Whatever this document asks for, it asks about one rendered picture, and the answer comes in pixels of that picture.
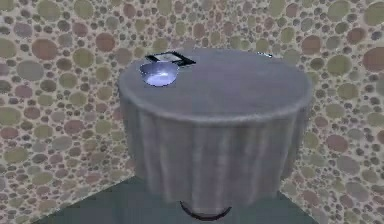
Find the round grey cloth-covered table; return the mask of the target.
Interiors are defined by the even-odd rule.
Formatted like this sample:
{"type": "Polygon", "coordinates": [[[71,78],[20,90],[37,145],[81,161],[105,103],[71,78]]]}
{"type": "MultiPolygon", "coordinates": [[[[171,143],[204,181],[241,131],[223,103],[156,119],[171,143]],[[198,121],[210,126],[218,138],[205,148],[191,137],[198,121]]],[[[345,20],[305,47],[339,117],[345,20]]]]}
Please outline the round grey cloth-covered table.
{"type": "Polygon", "coordinates": [[[165,87],[146,61],[118,79],[135,173],[167,202],[213,216],[276,196],[293,170],[311,110],[311,78],[280,58],[229,49],[184,52],[165,87]]]}

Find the blue glass bowl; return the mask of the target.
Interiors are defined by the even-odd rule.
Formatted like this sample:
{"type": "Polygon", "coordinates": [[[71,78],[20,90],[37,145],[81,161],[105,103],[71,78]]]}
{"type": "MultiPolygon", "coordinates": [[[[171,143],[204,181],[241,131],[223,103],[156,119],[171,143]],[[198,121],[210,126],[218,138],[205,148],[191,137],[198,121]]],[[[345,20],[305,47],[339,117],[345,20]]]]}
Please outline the blue glass bowl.
{"type": "Polygon", "coordinates": [[[147,63],[140,66],[142,80],[154,87],[164,87],[172,84],[177,76],[179,67],[166,61],[147,63]]]}

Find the black flat tablet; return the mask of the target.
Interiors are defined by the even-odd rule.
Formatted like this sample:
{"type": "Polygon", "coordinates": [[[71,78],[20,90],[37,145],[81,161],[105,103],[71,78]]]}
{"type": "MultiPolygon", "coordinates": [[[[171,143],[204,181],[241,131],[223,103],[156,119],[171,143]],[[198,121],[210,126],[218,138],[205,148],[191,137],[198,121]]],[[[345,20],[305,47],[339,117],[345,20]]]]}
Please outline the black flat tablet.
{"type": "Polygon", "coordinates": [[[158,54],[147,55],[146,59],[152,62],[171,62],[179,67],[195,64],[195,61],[175,51],[168,51],[158,54]]]}

